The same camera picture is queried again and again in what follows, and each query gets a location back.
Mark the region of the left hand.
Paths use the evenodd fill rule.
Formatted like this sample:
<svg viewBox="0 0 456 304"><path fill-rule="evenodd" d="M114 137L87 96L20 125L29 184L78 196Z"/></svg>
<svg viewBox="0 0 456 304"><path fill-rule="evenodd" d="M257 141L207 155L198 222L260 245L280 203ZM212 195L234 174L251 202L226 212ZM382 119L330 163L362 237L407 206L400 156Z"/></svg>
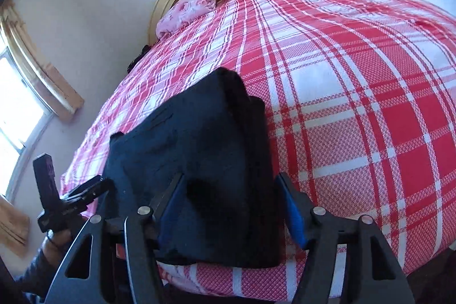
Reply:
<svg viewBox="0 0 456 304"><path fill-rule="evenodd" d="M43 240L41 250L46 260L54 268L58 268L66 255L73 237L69 229L63 231L48 231Z"/></svg>

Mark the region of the left forearm dark sleeve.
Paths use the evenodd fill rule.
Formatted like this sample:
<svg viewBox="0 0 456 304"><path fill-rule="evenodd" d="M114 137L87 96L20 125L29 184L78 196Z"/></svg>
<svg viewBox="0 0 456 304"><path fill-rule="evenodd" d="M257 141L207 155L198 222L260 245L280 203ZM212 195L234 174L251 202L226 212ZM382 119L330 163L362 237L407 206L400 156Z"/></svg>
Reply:
<svg viewBox="0 0 456 304"><path fill-rule="evenodd" d="M27 303L44 303L56 274L42 249L39 249L25 272L15 279L19 291Z"/></svg>

